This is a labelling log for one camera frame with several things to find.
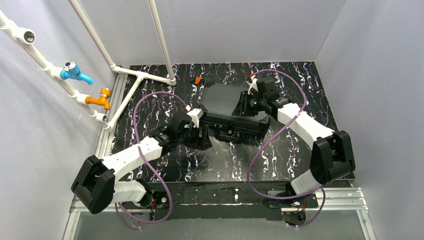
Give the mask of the black poker case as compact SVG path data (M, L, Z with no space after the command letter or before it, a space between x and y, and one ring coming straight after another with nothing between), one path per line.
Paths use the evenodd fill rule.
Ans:
M241 93L247 89L240 86L211 83L204 85L199 101L203 111L201 123L208 126L209 133L223 142L248 143L250 138L264 137L271 119L263 111L255 116L232 115Z

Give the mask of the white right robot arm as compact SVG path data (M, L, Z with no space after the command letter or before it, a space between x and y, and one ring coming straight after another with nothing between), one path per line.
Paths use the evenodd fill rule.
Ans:
M353 173L356 169L350 135L334 131L308 115L303 107L284 98L272 77L250 76L248 90L242 91L233 116L254 117L260 112L294 131L310 148L309 169L285 186L277 200L291 200L309 195L313 190Z

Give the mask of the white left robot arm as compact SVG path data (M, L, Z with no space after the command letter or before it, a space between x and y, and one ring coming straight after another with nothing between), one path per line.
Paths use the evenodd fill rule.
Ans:
M70 189L91 214L102 212L112 203L143 202L150 193L148 186L140 180L121 181L121 178L180 145L201 151L210 149L209 127L195 125L190 116L175 117L118 153L102 158L87 157Z

